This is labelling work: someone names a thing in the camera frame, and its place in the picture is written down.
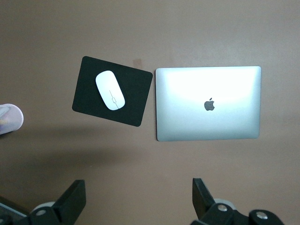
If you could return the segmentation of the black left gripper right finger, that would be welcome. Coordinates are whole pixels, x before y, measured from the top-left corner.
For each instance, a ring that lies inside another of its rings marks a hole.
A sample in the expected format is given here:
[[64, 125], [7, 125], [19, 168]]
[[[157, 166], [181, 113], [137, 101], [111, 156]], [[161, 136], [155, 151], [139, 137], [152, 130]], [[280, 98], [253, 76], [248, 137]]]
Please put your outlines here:
[[192, 203], [198, 219], [201, 219], [215, 204], [215, 200], [201, 178], [192, 180]]

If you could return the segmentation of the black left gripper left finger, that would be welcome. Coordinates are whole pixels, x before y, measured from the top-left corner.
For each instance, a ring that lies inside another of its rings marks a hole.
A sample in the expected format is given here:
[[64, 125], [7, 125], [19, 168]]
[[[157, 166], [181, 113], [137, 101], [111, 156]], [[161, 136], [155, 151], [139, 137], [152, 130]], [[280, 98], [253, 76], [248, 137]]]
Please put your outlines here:
[[74, 225], [86, 205], [84, 180], [75, 180], [63, 195], [54, 203], [52, 209], [61, 225]]

